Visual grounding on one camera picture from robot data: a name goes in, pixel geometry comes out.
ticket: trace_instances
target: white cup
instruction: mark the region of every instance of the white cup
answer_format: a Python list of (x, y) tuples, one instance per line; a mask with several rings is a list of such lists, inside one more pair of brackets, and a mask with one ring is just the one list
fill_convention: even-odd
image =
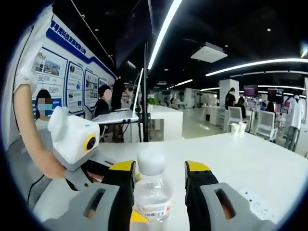
[(244, 134), (244, 133), (245, 133), (245, 129), (246, 129), (246, 123), (241, 122), (241, 123), (239, 124), (239, 126), (240, 126), (239, 133), (240, 133), (240, 134)]
[(239, 124), (231, 124), (231, 135), (237, 135), (239, 133), (239, 129)]

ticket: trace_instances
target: person in white coat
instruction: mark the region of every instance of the person in white coat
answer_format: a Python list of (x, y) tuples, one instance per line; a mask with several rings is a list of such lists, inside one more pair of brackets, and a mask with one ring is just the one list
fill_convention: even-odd
[(304, 119), (304, 107), (298, 95), (294, 96), (294, 100), (290, 104), (288, 116), (290, 127), (284, 147), (293, 151), (302, 120)]

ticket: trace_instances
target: barcode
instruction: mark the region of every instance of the barcode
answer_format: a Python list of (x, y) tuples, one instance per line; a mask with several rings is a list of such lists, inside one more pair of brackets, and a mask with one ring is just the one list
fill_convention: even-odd
[(163, 216), (164, 215), (164, 212), (158, 212), (158, 213), (144, 213), (144, 215), (146, 217), (160, 217), (160, 216)]

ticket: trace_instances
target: black ceiling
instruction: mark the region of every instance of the black ceiling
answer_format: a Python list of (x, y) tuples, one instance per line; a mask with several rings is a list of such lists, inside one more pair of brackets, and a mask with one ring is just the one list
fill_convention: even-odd
[[(121, 36), (125, 21), (138, 0), (74, 0), (75, 5), (95, 35), (113, 57), (115, 40)], [(172, 0), (152, 0), (154, 31), (152, 43), (172, 4)], [(113, 63), (105, 54), (70, 0), (55, 0), (54, 12), (111, 69)], [(154, 67), (149, 73), (148, 87), (158, 81), (168, 86), (193, 79), (181, 88), (217, 87), (221, 79), (231, 75), (268, 71), (307, 71), (307, 64), (267, 64), (238, 69), (206, 77), (207, 73), (253, 61), (275, 58), (300, 58), (300, 44), (307, 42), (307, 16), (304, 1), (281, 0), (183, 0), (162, 43)], [(205, 42), (224, 49), (228, 57), (214, 63), (191, 59)], [(130, 55), (138, 68), (143, 66), (143, 45)], [(240, 86), (287, 85), (304, 86), (304, 75), (272, 73), (234, 78)]]

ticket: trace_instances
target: white camera device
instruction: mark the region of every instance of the white camera device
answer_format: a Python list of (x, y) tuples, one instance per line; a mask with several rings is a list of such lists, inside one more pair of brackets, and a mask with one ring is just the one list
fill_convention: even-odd
[(69, 115), (67, 107), (57, 106), (49, 120), (54, 155), (69, 171), (75, 171), (89, 160), (99, 144), (97, 123)]

